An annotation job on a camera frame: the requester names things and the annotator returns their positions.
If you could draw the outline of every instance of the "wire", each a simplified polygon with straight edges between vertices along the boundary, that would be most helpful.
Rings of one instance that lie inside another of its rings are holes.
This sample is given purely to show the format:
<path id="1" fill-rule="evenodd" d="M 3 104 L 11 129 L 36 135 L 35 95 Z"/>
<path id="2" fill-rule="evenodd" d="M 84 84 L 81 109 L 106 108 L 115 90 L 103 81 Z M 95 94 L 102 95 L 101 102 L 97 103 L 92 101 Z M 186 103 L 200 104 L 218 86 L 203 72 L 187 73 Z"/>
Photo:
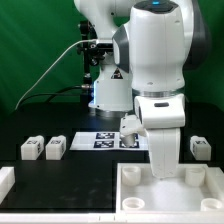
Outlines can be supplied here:
<path id="1" fill-rule="evenodd" d="M 67 54 L 68 51 L 70 51 L 73 47 L 75 47 L 78 44 L 86 43 L 86 42 L 93 42 L 93 41 L 96 41 L 96 39 L 78 41 L 75 44 L 72 44 L 69 48 L 67 48 L 67 50 L 65 50 L 64 53 L 47 69 L 47 71 L 36 81 L 36 83 L 28 91 L 26 91 L 24 93 L 24 95 L 18 101 L 15 110 L 18 109 L 18 106 L 20 105 L 20 102 L 25 98 L 25 96 L 28 93 L 30 93 L 39 84 L 39 82 L 51 71 L 51 69 L 61 60 L 61 58 L 63 58 L 64 55 Z"/>
<path id="2" fill-rule="evenodd" d="M 27 100 L 31 99 L 31 98 L 34 98 L 34 97 L 39 97 L 39 96 L 80 96 L 78 94 L 63 94 L 63 93 L 39 93 L 39 94 L 35 94 L 35 95 L 32 95 L 32 96 L 28 96 L 24 99 L 22 99 L 18 105 L 18 108 Z"/>
<path id="3" fill-rule="evenodd" d="M 70 90 L 73 90 L 73 89 L 82 89 L 82 86 L 70 86 L 70 87 L 66 87 L 64 89 L 61 89 L 59 91 L 57 91 L 55 94 L 57 93 L 64 93 L 64 92 L 67 92 L 67 91 L 70 91 Z M 45 103 L 50 103 L 51 100 L 53 100 L 57 95 L 52 95 L 50 96 L 46 101 Z"/>

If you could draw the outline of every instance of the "white tray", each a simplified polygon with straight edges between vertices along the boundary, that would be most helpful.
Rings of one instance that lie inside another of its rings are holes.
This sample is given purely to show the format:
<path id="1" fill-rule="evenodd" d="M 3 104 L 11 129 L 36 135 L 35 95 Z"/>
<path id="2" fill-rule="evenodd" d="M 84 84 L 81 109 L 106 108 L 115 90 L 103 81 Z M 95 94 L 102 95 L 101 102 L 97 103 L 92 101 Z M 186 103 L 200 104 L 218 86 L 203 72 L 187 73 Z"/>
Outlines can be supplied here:
<path id="1" fill-rule="evenodd" d="M 141 168 L 141 182 L 137 186 L 122 183 L 122 168 L 127 166 Z M 185 170 L 190 167 L 205 169 L 203 186 L 191 187 L 185 183 Z M 144 208 L 135 213 L 200 211 L 201 201 L 205 198 L 224 202 L 224 174 L 219 168 L 208 168 L 207 165 L 179 165 L 175 178 L 159 180 L 153 177 L 150 164 L 118 164 L 116 213 L 124 212 L 122 202 L 131 197 L 145 202 Z"/>

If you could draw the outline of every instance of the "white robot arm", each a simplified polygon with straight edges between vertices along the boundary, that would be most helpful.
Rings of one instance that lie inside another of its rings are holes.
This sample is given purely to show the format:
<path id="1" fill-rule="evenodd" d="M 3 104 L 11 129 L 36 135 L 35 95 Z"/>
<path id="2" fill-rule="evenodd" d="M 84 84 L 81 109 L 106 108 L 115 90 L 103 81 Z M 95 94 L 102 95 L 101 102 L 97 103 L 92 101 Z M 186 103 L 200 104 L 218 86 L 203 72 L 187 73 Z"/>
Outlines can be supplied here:
<path id="1" fill-rule="evenodd" d="M 182 70 L 193 40 L 192 1 L 140 2 L 113 37 L 115 62 L 133 75 L 137 96 L 136 115 L 121 119 L 121 138 L 131 146 L 133 133 L 147 137 L 157 178 L 175 176 L 179 162 L 180 127 L 185 125 Z"/>
<path id="2" fill-rule="evenodd" d="M 76 8 L 93 25 L 99 42 L 112 42 L 118 27 L 113 17 L 129 16 L 131 7 L 141 0 L 74 0 Z"/>

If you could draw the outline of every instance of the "small white block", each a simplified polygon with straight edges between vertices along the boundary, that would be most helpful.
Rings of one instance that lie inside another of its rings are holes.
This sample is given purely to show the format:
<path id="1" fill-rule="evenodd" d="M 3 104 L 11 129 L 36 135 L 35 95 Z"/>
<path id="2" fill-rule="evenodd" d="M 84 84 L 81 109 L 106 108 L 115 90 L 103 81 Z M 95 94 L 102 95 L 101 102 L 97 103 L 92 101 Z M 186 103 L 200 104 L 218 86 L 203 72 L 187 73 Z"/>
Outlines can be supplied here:
<path id="1" fill-rule="evenodd" d="M 30 137 L 21 146 L 22 160 L 36 160 L 44 150 L 43 136 Z"/>
<path id="2" fill-rule="evenodd" d="M 53 137 L 46 146 L 47 160 L 60 160 L 66 151 L 66 137 Z"/>
<path id="3" fill-rule="evenodd" d="M 0 170 L 0 204 L 15 183 L 14 167 L 3 167 Z"/>
<path id="4" fill-rule="evenodd" d="M 204 137 L 191 137 L 190 150 L 196 160 L 211 160 L 212 147 Z"/>

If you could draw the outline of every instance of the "black cable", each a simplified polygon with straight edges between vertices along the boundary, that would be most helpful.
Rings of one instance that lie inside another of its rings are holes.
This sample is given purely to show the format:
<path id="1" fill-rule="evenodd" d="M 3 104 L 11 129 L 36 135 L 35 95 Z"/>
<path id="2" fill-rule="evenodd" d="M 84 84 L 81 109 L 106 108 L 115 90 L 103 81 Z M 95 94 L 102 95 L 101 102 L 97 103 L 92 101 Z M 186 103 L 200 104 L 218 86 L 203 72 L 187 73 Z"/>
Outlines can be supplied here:
<path id="1" fill-rule="evenodd" d="M 39 96 L 80 96 L 78 94 L 63 94 L 63 93 L 39 93 L 39 94 L 35 94 L 29 97 L 24 98 L 23 100 L 21 100 L 21 102 L 18 104 L 18 108 L 27 100 L 34 98 L 34 97 L 39 97 Z"/>
<path id="2" fill-rule="evenodd" d="M 73 90 L 73 89 L 82 89 L 82 87 L 81 87 L 81 86 L 70 86 L 70 87 L 66 87 L 66 88 L 64 88 L 64 89 L 61 89 L 61 90 L 57 91 L 55 94 L 57 94 L 57 93 L 64 93 L 64 92 L 67 92 L 67 91 L 69 91 L 69 90 Z M 53 100 L 56 96 L 57 96 L 57 95 L 52 95 L 52 96 L 50 96 L 50 97 L 45 101 L 45 103 L 50 103 L 50 101 Z"/>

